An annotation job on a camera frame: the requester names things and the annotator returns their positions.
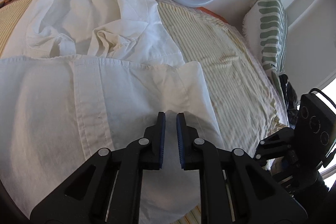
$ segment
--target striped pillow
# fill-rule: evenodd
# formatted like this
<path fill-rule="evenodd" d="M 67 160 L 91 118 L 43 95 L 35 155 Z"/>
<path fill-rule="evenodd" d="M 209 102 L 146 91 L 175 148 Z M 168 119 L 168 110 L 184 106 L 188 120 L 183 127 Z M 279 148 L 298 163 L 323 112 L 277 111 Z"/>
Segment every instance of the striped pillow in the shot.
<path fill-rule="evenodd" d="M 283 98 L 278 76 L 284 73 L 288 24 L 281 0 L 258 0 L 244 18 L 243 32 L 252 54 Z"/>

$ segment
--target mattress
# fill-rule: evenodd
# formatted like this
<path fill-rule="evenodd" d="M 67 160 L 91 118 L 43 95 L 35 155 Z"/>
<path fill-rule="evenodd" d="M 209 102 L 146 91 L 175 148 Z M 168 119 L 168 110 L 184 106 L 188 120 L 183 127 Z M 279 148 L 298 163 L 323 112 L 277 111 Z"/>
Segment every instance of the mattress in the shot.
<path fill-rule="evenodd" d="M 2 58 L 25 53 L 29 9 L 25 10 L 31 1 L 16 0 L 0 9 Z M 253 156 L 258 142 L 288 121 L 278 94 L 249 53 L 244 38 L 206 10 L 182 7 L 170 0 L 157 2 L 162 23 L 185 62 L 202 65 L 226 149 L 240 147 Z M 200 216 L 197 206 L 176 223 L 201 223 Z"/>

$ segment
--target orange fabric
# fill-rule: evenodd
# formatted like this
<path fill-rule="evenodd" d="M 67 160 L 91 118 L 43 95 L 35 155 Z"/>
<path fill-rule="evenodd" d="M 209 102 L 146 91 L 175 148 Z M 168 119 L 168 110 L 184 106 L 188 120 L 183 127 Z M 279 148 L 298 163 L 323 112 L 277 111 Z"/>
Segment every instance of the orange fabric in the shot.
<path fill-rule="evenodd" d="M 196 9 L 200 10 L 202 12 L 205 12 L 206 14 L 211 15 L 211 16 L 213 16 L 215 18 L 218 18 L 218 19 L 220 19 L 221 21 L 223 21 L 225 23 L 228 23 L 225 18 L 221 17 L 220 15 L 215 14 L 214 12 L 212 12 L 212 11 L 210 11 L 210 10 L 204 8 L 204 7 L 198 7 Z"/>

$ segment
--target yellow striped cloth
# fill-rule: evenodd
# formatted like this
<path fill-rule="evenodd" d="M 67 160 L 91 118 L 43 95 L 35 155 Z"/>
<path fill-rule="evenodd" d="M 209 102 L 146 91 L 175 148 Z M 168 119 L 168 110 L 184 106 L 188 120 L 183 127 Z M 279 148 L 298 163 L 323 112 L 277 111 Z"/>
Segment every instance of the yellow striped cloth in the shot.
<path fill-rule="evenodd" d="M 243 37 L 235 28 L 206 13 L 168 0 L 157 1 L 162 23 L 185 61 L 202 64 L 226 149 L 240 147 L 253 155 L 259 140 L 283 125 L 279 122 L 276 93 L 250 58 Z M 30 2 L 17 0 L 0 9 L 0 56 Z M 174 224 L 201 224 L 200 206 Z"/>
<path fill-rule="evenodd" d="M 15 25 L 32 0 L 16 0 L 0 9 L 0 56 Z"/>

